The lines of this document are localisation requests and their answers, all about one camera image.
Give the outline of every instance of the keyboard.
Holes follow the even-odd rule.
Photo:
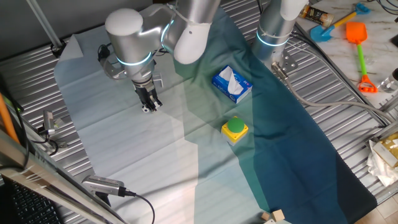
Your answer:
[[[9,214],[14,223],[63,224],[55,204],[48,198],[6,178],[1,190],[8,209],[14,213]]]

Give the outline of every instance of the blue tissue box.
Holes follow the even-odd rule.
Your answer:
[[[231,68],[230,66],[225,66],[220,72],[218,72],[213,78],[211,79],[212,84],[217,87],[220,91],[222,91],[226,96],[228,96],[233,102],[239,103],[248,93],[250,93],[251,88],[253,85],[249,83],[243,76],[241,76],[238,72],[232,69],[234,73],[235,80],[238,84],[243,87],[243,90],[240,94],[234,95],[228,92],[228,84],[229,80],[225,80],[224,78],[220,77],[220,73],[227,68]]]

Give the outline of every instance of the orange toy shovel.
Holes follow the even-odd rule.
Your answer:
[[[359,62],[361,63],[362,81],[359,84],[359,90],[366,93],[377,93],[377,87],[368,78],[366,72],[365,59],[361,43],[368,38],[366,26],[363,22],[347,22],[347,39],[351,43],[356,44],[358,49]]]

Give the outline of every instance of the green button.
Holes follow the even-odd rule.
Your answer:
[[[233,133],[241,133],[244,129],[244,122],[241,118],[232,118],[228,121],[228,129]]]

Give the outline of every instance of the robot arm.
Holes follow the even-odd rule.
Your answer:
[[[105,72],[129,77],[145,108],[156,111],[162,103],[152,80],[155,62],[153,51],[160,47],[182,63],[193,63],[206,48],[211,22],[221,0],[181,0],[172,9],[154,4],[141,12],[119,9],[112,12],[105,28],[114,52],[122,65],[114,68],[100,60]]]
[[[144,111],[156,111],[157,98],[152,72],[153,51],[165,48],[182,64],[198,60],[206,49],[213,17],[221,0],[180,0],[174,7],[154,4],[141,12],[119,9],[112,12],[105,28],[122,65],[113,67],[105,58],[99,61],[110,76],[125,74],[136,89]],[[262,13],[252,50],[271,69],[280,62],[295,24],[295,18],[308,0],[272,0]]]

